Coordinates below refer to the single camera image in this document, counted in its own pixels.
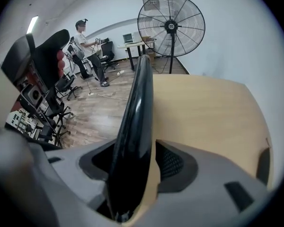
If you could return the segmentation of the white microwave oven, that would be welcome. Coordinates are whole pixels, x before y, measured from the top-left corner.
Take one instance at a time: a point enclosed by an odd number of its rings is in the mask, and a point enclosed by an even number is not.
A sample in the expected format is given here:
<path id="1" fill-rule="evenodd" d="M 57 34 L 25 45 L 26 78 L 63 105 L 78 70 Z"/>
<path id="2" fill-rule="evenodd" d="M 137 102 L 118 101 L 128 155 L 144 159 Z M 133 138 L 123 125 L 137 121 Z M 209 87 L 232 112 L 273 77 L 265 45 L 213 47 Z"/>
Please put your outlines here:
<path id="1" fill-rule="evenodd" d="M 123 35 L 123 39 L 124 39 L 124 44 L 134 44 L 134 43 L 139 43 L 142 41 L 142 38 L 139 32 L 125 34 Z"/>

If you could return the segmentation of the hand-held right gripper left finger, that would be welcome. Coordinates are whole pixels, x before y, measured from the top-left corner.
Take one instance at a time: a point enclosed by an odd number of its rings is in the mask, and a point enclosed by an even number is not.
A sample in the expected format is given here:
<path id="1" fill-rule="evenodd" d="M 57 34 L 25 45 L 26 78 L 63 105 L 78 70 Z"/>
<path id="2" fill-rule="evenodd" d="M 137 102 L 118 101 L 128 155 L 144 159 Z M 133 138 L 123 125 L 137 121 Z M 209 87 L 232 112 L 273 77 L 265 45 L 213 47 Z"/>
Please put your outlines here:
<path id="1" fill-rule="evenodd" d="M 42 148 L 0 130 L 0 188 L 36 227 L 118 227 L 80 200 Z"/>

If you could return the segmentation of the light wooden table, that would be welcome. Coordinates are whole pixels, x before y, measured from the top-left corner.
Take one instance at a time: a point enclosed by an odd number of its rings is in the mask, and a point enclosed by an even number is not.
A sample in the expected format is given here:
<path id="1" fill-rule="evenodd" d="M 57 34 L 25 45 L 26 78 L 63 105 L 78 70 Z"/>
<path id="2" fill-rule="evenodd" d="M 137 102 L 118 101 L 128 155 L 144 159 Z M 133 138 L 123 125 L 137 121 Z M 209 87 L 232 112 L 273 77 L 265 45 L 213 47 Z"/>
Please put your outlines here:
<path id="1" fill-rule="evenodd" d="M 257 146 L 265 141 L 271 148 L 265 118 L 245 85 L 225 79 L 172 74 L 153 76 L 153 89 L 152 156 L 146 190 L 155 188 L 156 140 Z M 264 199 L 249 206 L 226 227 L 246 226 L 261 212 L 270 196 L 271 188 Z"/>

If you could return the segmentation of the grey square device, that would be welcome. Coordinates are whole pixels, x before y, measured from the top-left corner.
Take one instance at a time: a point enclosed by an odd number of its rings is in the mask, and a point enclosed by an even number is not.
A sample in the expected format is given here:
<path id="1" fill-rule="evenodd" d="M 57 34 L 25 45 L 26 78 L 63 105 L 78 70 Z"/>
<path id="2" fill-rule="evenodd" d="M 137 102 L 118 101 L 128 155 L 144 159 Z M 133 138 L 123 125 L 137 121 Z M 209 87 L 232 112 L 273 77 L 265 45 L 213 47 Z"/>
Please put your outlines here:
<path id="1" fill-rule="evenodd" d="M 43 101 L 43 96 L 38 86 L 27 84 L 20 92 L 21 106 L 29 113 L 37 112 Z"/>

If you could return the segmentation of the table with black legs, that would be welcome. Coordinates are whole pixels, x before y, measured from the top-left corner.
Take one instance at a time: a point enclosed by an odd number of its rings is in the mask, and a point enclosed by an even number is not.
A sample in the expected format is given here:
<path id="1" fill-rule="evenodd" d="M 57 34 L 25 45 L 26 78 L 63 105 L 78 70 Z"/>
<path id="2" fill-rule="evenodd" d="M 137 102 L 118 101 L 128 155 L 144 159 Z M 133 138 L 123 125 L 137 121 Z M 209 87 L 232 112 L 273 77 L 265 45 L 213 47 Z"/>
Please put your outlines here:
<path id="1" fill-rule="evenodd" d="M 129 61 L 131 65 L 132 71 L 135 71 L 134 63 L 133 63 L 133 57 L 131 54 L 131 48 L 136 47 L 138 50 L 138 55 L 141 57 L 143 54 L 146 54 L 146 46 L 149 47 L 150 44 L 154 44 L 154 41 L 142 41 L 138 43 L 132 43 L 132 44 L 124 44 L 122 46 L 117 46 L 118 49 L 126 49 L 129 56 Z"/>

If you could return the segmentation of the grey wall panel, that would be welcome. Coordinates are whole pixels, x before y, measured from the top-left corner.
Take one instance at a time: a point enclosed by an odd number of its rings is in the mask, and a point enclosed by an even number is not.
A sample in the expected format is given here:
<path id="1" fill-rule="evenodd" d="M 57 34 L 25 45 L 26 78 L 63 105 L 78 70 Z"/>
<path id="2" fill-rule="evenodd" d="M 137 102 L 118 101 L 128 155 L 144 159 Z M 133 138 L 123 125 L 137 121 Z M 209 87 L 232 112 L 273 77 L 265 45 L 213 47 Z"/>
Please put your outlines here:
<path id="1" fill-rule="evenodd" d="M 160 9 L 160 1 L 159 0 L 142 0 L 143 7 L 145 11 Z"/>

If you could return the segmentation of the large black standing fan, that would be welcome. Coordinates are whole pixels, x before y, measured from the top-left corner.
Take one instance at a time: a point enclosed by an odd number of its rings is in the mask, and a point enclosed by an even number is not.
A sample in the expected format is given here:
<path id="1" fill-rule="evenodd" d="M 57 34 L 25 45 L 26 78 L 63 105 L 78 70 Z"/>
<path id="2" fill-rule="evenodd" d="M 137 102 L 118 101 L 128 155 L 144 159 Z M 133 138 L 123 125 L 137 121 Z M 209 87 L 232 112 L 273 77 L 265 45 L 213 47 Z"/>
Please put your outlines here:
<path id="1" fill-rule="evenodd" d="M 139 11 L 138 32 L 143 41 L 154 41 L 149 48 L 168 57 L 169 73 L 173 59 L 189 54 L 202 42 L 205 20 L 201 10 L 191 0 L 159 0 L 160 9 Z"/>

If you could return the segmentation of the ceiling light panel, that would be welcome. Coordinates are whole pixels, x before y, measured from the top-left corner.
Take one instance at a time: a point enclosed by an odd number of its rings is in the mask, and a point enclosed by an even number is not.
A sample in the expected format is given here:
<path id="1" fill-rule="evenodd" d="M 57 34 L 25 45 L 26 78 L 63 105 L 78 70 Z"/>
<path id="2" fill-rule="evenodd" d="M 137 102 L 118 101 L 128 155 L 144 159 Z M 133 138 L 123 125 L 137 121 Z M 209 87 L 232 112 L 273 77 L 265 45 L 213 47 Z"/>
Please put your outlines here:
<path id="1" fill-rule="evenodd" d="M 30 23 L 29 23 L 29 26 L 28 26 L 28 29 L 27 29 L 27 34 L 31 34 L 32 31 L 33 31 L 33 28 L 38 20 L 39 16 L 35 16 L 31 19 Z"/>

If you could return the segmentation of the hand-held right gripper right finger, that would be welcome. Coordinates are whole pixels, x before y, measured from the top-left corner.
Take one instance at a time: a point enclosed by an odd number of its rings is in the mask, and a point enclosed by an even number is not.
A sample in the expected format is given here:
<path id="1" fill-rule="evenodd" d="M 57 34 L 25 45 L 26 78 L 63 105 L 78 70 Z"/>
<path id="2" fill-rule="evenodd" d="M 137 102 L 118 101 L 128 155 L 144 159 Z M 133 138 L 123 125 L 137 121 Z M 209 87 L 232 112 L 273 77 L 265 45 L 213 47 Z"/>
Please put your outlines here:
<path id="1" fill-rule="evenodd" d="M 271 188 L 271 148 L 156 140 L 155 188 L 126 227 L 226 227 Z"/>

